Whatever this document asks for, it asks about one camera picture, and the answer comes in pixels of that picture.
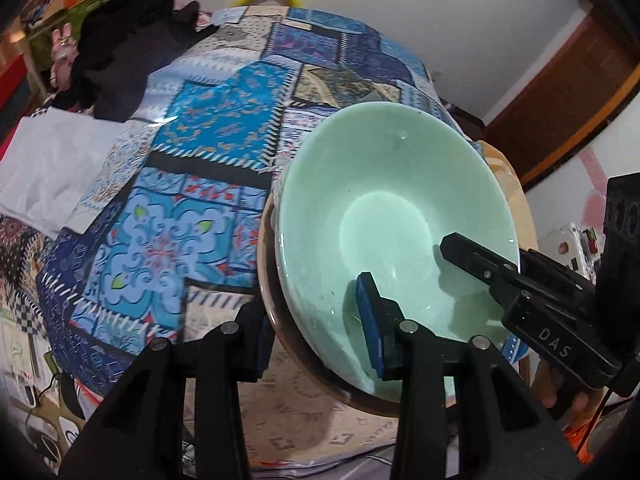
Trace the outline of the right hand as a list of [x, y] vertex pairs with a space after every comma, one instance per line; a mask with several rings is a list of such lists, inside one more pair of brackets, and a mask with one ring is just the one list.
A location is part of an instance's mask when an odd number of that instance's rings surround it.
[[534, 396], [562, 429], [576, 429], [592, 417], [592, 394], [575, 391], [568, 403], [561, 396], [564, 384], [565, 378], [558, 370], [545, 360], [539, 361], [532, 385]]

